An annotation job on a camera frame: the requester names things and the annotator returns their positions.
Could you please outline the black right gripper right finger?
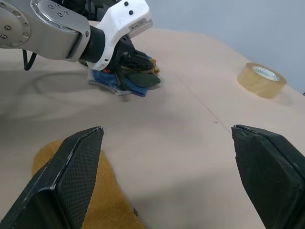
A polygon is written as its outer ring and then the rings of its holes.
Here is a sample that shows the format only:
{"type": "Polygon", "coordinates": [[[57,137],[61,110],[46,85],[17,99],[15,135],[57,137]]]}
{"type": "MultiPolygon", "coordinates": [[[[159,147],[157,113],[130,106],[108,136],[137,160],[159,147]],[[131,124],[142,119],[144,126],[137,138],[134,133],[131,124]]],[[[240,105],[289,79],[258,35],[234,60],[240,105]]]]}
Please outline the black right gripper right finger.
{"type": "Polygon", "coordinates": [[[232,127],[243,187],[266,229],[305,229],[305,156],[284,136],[232,127]]]}

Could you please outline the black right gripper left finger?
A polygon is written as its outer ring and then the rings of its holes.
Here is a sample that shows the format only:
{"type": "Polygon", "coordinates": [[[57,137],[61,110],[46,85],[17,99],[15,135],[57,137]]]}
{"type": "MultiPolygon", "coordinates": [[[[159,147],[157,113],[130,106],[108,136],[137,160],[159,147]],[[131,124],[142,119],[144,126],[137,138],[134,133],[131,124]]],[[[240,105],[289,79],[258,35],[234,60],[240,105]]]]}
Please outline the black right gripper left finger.
{"type": "Polygon", "coordinates": [[[67,137],[0,221],[0,229],[81,229],[95,187],[104,131],[67,137]]]}

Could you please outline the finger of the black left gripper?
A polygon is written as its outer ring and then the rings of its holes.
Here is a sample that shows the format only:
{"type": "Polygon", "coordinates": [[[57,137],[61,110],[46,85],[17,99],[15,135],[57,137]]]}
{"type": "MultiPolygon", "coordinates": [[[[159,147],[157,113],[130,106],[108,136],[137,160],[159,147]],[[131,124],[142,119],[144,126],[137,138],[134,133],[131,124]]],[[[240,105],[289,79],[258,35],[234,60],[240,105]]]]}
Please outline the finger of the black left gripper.
{"type": "Polygon", "coordinates": [[[118,87],[122,91],[128,91],[130,88],[125,81],[125,75],[121,66],[115,66],[114,75],[118,83],[118,87]]]}
{"type": "Polygon", "coordinates": [[[158,76],[151,73],[126,71],[125,76],[138,87],[155,87],[161,82],[158,76]]]}

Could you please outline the tan brown sock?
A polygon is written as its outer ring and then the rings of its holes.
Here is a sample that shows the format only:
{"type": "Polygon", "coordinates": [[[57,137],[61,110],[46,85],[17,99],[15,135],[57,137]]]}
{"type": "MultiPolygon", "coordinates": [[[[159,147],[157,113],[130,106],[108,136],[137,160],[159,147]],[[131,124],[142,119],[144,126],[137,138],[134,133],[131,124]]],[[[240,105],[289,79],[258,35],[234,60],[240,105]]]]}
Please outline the tan brown sock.
{"type": "Polygon", "coordinates": [[[153,68],[151,68],[147,71],[142,71],[142,73],[158,75],[159,72],[160,72],[160,69],[156,64],[156,60],[155,59],[149,59],[149,61],[153,64],[153,68]]]}

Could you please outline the blue sock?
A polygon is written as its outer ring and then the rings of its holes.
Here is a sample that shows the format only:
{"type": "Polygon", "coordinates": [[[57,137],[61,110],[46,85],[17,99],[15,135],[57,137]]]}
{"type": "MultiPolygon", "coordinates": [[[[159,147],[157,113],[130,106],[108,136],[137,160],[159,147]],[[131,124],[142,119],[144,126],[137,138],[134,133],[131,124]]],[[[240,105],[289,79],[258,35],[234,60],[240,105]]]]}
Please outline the blue sock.
{"type": "Polygon", "coordinates": [[[118,82],[115,75],[112,73],[104,73],[102,71],[89,70],[87,76],[87,83],[91,85],[97,85],[99,87],[108,89],[116,96],[123,96],[128,94],[134,94],[140,97],[145,97],[147,93],[146,88],[136,86],[132,81],[126,79],[126,83],[129,87],[126,91],[119,89],[118,82]]]}

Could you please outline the mustard yellow sock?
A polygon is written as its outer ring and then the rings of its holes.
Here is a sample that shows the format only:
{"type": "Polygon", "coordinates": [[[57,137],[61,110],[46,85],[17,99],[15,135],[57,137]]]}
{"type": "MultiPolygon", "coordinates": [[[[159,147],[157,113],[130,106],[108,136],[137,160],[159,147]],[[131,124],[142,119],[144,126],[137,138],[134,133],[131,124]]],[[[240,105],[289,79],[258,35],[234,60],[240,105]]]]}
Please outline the mustard yellow sock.
{"type": "Polygon", "coordinates": [[[147,229],[122,193],[103,152],[100,153],[95,187],[81,229],[147,229]]]}

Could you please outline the clear packing tape roll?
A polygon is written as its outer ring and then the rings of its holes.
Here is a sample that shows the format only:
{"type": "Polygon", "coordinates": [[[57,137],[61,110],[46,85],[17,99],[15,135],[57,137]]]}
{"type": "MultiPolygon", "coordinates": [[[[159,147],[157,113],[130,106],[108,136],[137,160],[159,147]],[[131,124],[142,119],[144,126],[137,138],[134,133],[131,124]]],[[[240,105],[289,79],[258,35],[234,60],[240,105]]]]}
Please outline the clear packing tape roll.
{"type": "Polygon", "coordinates": [[[280,73],[254,62],[246,63],[237,81],[247,91],[265,99],[277,97],[287,84],[280,73]]]}

